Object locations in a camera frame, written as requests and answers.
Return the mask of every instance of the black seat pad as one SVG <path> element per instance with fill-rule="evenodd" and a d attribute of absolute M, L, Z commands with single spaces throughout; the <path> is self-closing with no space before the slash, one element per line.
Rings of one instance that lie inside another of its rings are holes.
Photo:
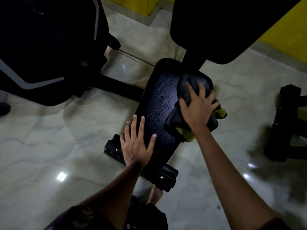
<path fill-rule="evenodd" d="M 154 153 L 145 167 L 144 173 L 153 173 L 160 170 L 170 159 L 180 140 L 170 135 L 164 129 L 164 123 L 178 101 L 177 83 L 180 74 L 188 72 L 182 63 L 170 58 L 161 59 L 146 85 L 146 89 L 135 112 L 138 116 L 137 131 L 140 117 L 145 116 L 144 142 L 148 146 L 153 134 L 157 134 Z M 209 77 L 200 71 L 191 73 L 205 84 L 206 89 L 213 89 Z"/>

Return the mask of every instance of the cable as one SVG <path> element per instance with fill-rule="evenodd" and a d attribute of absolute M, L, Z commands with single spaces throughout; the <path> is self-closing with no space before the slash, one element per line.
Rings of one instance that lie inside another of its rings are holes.
<path fill-rule="evenodd" d="M 147 61 L 144 61 L 144 60 L 140 59 L 139 57 L 136 57 L 136 56 L 134 56 L 134 55 L 131 55 L 131 54 L 128 53 L 128 52 L 125 52 L 125 51 L 123 51 L 123 50 L 121 50 L 121 49 L 119 49 L 119 51 L 122 51 L 122 52 L 124 52 L 124 53 L 126 53 L 126 54 L 128 54 L 128 55 L 130 55 L 130 56 L 133 56 L 133 57 L 136 58 L 136 59 L 139 59 L 139 60 L 141 60 L 141 61 L 143 61 L 143 62 L 145 62 L 145 63 L 147 63 L 147 64 L 149 64 L 149 65 L 155 67 L 155 65 L 153 65 L 153 64 L 151 64 L 151 63 L 149 63 L 149 62 L 147 62 Z"/>

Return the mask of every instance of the foot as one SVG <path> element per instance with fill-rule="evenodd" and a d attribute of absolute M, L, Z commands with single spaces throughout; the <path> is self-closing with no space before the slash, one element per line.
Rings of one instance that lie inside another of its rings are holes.
<path fill-rule="evenodd" d="M 161 199 L 162 195 L 163 195 L 163 190 L 159 189 L 158 187 L 156 187 L 156 185 L 154 185 L 154 187 L 151 190 L 147 203 L 152 203 L 153 205 L 156 205 L 158 201 Z"/>

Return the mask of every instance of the left hand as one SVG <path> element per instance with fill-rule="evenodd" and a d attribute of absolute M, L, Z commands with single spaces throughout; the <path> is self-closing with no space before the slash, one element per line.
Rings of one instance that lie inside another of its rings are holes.
<path fill-rule="evenodd" d="M 148 148 L 146 148 L 143 138 L 145 117 L 142 116 L 141 118 L 138 136 L 136 135 L 136 120 L 137 116 L 134 115 L 131 123 L 131 137 L 129 133 L 130 122 L 127 122 L 124 134 L 120 136 L 120 143 L 122 145 L 122 153 L 124 155 L 126 166 L 128 167 L 131 163 L 136 162 L 139 163 L 143 169 L 151 158 L 157 135 L 152 135 Z"/>

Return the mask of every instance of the finger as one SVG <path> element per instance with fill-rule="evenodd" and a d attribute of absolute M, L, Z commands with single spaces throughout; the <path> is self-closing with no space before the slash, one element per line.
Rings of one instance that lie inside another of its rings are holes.
<path fill-rule="evenodd" d="M 156 142 L 156 138 L 157 138 L 157 135 L 156 135 L 156 134 L 153 134 L 153 135 L 151 136 L 151 139 L 150 139 L 150 141 L 149 141 L 148 148 L 147 148 L 147 151 L 150 152 L 150 153 L 153 152 L 153 149 L 154 149 L 153 147 L 154 147 L 154 144 L 155 144 L 155 142 Z"/>
<path fill-rule="evenodd" d="M 213 109 L 213 111 L 215 111 L 219 105 L 220 105 L 220 102 L 219 102 L 219 101 L 213 103 L 213 104 L 212 104 L 212 109 Z"/>
<path fill-rule="evenodd" d="M 136 139 L 136 120 L 137 120 L 137 116 L 133 115 L 133 120 L 131 123 L 131 139 Z"/>
<path fill-rule="evenodd" d="M 199 87 L 199 97 L 204 99 L 206 97 L 206 88 L 204 87 L 204 84 L 200 81 L 197 81 L 198 87 Z"/>
<path fill-rule="evenodd" d="M 212 90 L 209 96 L 207 97 L 207 100 L 210 104 L 212 104 L 213 100 L 215 99 L 215 91 Z"/>
<path fill-rule="evenodd" d="M 130 139 L 130 133 L 129 133 L 129 129 L 130 129 L 130 122 L 128 121 L 125 127 L 125 140 L 127 142 L 127 140 Z"/>
<path fill-rule="evenodd" d="M 197 98 L 197 95 L 196 95 L 194 89 L 192 88 L 192 86 L 188 82 L 187 82 L 187 87 L 189 89 L 191 100 Z"/>
<path fill-rule="evenodd" d="M 143 139 L 144 136 L 145 117 L 141 117 L 140 128 L 138 130 L 138 139 Z"/>
<path fill-rule="evenodd" d="M 124 147 L 125 145 L 125 137 L 124 137 L 124 133 L 122 133 L 120 135 L 120 145 L 122 146 L 122 148 Z"/>
<path fill-rule="evenodd" d="M 179 98 L 179 106 L 181 113 L 188 108 L 187 104 L 185 103 L 185 100 L 182 97 Z"/>

